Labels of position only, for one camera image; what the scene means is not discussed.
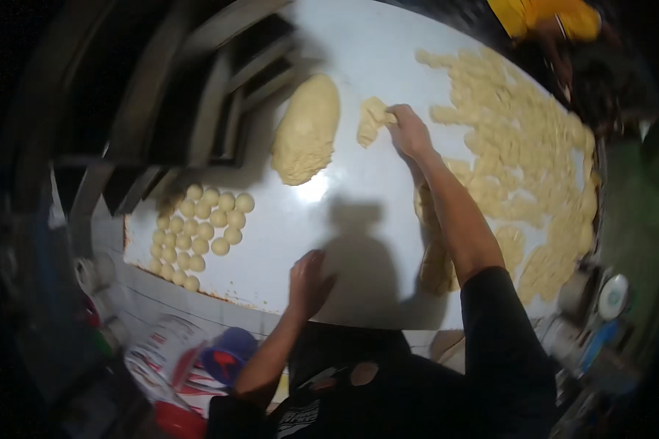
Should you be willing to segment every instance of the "person's left hand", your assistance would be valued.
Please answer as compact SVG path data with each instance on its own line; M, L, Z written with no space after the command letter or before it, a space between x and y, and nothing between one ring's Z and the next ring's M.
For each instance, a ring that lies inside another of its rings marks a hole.
M323 279L324 261L324 251L310 250L290 269L290 298L285 313L293 319L306 322L325 305L336 275Z

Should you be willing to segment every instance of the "black shirt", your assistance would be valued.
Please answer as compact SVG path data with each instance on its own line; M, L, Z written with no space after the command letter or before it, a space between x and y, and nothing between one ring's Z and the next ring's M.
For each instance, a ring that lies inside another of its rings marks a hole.
M373 379L354 385L356 364L337 364L320 373L331 385L291 389L269 416L234 396L213 398L207 437L547 437L554 373L507 271L473 276L461 300L465 376L405 355L376 360Z

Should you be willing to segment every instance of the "forearm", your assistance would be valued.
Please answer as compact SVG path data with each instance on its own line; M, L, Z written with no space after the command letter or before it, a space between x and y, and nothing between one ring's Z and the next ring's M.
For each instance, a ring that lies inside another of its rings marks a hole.
M290 351L306 321L285 312L271 335L246 364L235 383L237 398L262 409L271 402Z
M460 285L483 268L505 267L498 242L471 195L434 149L416 157L429 184L444 244Z

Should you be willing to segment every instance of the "white work surface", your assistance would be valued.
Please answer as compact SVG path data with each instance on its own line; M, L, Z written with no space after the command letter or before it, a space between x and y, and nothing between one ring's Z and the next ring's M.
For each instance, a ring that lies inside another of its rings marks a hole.
M413 210L415 184L408 165L385 128L367 150L355 137L359 105L376 95L389 105L412 105L439 153L473 161L463 140L467 127L445 127L429 118L430 105L450 105L448 71L418 64L414 52L456 54L481 44L429 18L369 0L298 0L286 13L299 28L308 70L330 75L339 90L342 115L332 162L304 185L283 185L269 152L287 102L267 102L256 112L241 169L190 171L181 182L198 180L236 195L249 192L256 200L242 242L226 256L206 254L205 272L188 274L200 278L201 292L281 313L293 263L310 249L324 248L327 272L338 272L339 281L318 320L391 329L462 328L459 292L437 298L416 291L425 241ZM576 158L582 187L582 157ZM148 266L155 216L154 202L144 202L128 218L126 262ZM500 223L489 220L492 228ZM545 230L516 225L525 232L527 258L545 242ZM222 229L215 234L220 237ZM536 296L526 309L532 318L544 317L556 303Z

